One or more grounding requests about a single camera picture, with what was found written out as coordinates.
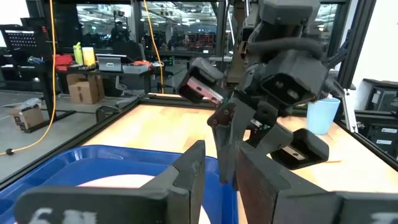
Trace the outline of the large cardboard box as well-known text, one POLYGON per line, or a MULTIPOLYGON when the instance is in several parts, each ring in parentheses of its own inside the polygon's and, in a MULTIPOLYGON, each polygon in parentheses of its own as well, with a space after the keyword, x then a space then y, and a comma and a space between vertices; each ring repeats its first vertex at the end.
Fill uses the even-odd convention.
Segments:
POLYGON ((104 98, 103 80, 99 75, 72 73, 67 75, 72 103, 92 105, 104 98))

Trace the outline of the grey laptop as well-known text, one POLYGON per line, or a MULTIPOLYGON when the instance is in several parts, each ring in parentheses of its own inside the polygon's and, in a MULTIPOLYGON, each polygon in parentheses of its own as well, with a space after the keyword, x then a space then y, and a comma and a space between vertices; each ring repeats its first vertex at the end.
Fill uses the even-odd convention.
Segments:
POLYGON ((122 72, 122 59, 125 55, 96 54, 98 69, 101 72, 122 72))

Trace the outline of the black workbench frame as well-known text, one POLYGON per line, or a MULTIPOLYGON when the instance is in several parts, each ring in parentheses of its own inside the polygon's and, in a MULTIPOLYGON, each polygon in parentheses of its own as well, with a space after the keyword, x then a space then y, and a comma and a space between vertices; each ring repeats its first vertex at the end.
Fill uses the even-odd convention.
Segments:
POLYGON ((0 25, 0 33, 5 41, 5 52, 0 53, 0 71, 13 71, 18 75, 27 72, 36 74, 39 79, 46 104, 48 120, 41 121, 23 132, 31 133, 70 115, 75 111, 64 111, 57 115, 55 109, 56 88, 52 83, 53 47, 43 17, 21 19, 22 25, 0 25))

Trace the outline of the grey plastic bin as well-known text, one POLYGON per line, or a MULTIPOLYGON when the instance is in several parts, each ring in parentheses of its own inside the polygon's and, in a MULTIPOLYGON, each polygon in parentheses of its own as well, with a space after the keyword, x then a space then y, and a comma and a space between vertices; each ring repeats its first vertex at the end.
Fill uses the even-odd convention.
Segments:
POLYGON ((122 66, 123 72, 124 73, 129 73, 129 74, 141 74, 149 70, 148 65, 123 65, 122 66))

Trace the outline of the small cardboard box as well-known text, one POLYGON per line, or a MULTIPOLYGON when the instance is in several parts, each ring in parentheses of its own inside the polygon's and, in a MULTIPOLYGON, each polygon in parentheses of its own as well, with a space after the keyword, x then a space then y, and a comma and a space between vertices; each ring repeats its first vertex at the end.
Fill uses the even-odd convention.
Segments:
POLYGON ((25 131, 44 122, 44 117, 38 104, 34 106, 20 105, 9 109, 7 113, 19 131, 25 131))

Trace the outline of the black hard case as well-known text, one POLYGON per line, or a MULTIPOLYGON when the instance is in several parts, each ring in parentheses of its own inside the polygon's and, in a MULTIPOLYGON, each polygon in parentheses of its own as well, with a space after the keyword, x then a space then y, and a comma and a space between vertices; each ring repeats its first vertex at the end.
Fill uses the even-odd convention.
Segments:
POLYGON ((398 82, 364 79, 370 84, 365 110, 398 113, 398 82))

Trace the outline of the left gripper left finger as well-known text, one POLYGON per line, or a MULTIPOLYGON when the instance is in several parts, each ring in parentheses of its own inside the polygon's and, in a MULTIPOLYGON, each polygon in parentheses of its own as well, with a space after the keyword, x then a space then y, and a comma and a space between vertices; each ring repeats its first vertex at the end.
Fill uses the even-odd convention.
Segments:
POLYGON ((205 142, 139 188, 44 186, 23 193, 17 224, 198 224, 205 142))

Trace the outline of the light blue plastic cup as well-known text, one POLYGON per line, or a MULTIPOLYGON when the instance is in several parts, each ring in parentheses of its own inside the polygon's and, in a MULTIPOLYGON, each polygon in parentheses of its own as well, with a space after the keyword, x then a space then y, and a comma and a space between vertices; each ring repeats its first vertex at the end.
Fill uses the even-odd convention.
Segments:
POLYGON ((339 105, 340 100, 337 98, 325 98, 314 103, 309 103, 306 128, 314 134, 327 134, 339 105))

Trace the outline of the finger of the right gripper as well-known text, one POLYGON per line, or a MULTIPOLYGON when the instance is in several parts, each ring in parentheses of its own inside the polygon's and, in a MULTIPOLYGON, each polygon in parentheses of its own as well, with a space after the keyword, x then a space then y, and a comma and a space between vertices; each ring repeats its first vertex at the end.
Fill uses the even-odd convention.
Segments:
POLYGON ((241 100, 229 100, 208 118, 212 128, 218 158, 219 178, 227 184, 234 175, 238 141, 243 139, 255 110, 241 100))
POLYGON ((256 128, 252 125, 250 131, 247 151, 258 155, 266 156, 283 149, 293 141, 293 133, 279 123, 273 126, 263 124, 256 128))

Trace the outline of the yellow container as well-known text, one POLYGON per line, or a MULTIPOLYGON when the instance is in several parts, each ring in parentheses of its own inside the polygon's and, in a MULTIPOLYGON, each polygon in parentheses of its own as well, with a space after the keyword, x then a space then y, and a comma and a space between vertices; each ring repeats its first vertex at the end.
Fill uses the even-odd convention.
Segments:
POLYGON ((84 63, 84 65, 86 65, 86 66, 95 65, 96 58, 95 58, 94 48, 92 48, 92 47, 83 47, 82 48, 82 54, 83 54, 83 63, 84 63))

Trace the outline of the black office desk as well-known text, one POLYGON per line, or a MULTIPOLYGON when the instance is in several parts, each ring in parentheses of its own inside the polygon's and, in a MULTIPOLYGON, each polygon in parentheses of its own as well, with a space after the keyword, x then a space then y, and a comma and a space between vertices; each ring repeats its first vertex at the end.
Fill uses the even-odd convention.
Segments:
POLYGON ((79 73, 79 74, 84 74, 84 75, 100 75, 100 76, 120 76, 120 77, 139 77, 142 78, 144 81, 144 93, 149 93, 151 89, 150 85, 150 80, 151 76, 154 74, 154 69, 148 69, 144 72, 141 73, 120 73, 120 72, 101 72, 98 70, 92 70, 92 71, 81 71, 81 70, 57 70, 57 73, 67 75, 70 73, 79 73))

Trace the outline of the black aluminium table frame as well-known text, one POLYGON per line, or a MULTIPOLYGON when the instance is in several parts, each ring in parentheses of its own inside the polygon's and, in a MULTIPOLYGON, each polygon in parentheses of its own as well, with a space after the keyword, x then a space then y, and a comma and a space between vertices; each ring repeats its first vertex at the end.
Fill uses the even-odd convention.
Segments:
MULTIPOLYGON (((59 114, 50 129, 16 129, 6 110, 26 94, 0 92, 0 189, 52 156, 81 145, 108 145, 183 152, 205 140, 208 156, 216 156, 206 121, 211 105, 197 105, 175 95, 149 95, 131 99, 121 113, 97 122, 95 105, 57 102, 59 114)), ((398 193, 398 167, 357 134, 334 124, 323 140, 330 147, 327 162, 296 170, 296 174, 327 190, 398 193)))

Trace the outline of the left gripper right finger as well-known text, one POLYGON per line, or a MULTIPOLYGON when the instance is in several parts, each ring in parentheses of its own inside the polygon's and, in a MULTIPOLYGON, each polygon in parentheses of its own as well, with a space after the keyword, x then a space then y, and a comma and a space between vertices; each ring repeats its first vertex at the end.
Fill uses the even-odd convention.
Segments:
POLYGON ((328 192, 246 142, 236 180, 248 224, 398 224, 398 194, 328 192))

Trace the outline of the black labelled equipment box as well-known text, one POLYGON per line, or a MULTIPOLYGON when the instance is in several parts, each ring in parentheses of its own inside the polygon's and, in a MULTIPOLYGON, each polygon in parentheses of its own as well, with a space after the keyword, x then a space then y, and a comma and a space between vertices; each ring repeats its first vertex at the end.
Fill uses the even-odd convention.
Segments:
POLYGON ((359 133, 398 160, 398 112, 356 110, 359 133))

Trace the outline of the blue plastic tray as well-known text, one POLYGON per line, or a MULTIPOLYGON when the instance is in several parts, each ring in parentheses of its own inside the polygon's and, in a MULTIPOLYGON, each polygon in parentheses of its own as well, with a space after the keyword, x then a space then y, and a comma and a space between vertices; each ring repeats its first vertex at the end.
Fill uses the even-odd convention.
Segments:
MULTIPOLYGON (((40 185, 80 185, 126 174, 157 176, 180 154, 128 147, 92 145, 60 153, 0 190, 0 224, 13 224, 13 206, 26 190, 40 185)), ((236 192, 219 182, 218 161, 206 157, 203 208, 211 224, 238 224, 236 192)))

